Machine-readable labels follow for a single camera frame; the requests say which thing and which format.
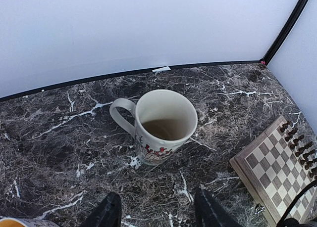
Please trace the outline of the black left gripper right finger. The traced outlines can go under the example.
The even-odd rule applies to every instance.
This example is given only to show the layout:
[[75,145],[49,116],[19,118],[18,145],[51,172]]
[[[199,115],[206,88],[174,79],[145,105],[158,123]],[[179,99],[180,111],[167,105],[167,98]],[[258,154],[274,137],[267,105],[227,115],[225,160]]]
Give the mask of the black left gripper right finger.
[[206,189],[196,189],[194,209],[197,227],[241,227]]

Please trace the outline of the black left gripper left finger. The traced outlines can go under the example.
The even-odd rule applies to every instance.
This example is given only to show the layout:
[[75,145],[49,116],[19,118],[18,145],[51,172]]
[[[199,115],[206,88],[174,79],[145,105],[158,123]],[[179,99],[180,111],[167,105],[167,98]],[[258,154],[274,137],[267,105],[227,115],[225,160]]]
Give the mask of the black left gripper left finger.
[[122,217],[121,197],[109,192],[96,209],[83,222],[84,227],[120,227]]

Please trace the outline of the wooden chessboard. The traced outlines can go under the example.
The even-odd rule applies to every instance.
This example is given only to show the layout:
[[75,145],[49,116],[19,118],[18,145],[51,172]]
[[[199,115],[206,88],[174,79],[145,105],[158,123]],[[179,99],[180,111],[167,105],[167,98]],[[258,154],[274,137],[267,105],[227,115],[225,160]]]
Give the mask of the wooden chessboard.
[[279,116],[264,132],[230,159],[230,164],[274,227],[295,197],[312,181],[292,174],[282,158],[277,128],[286,120]]

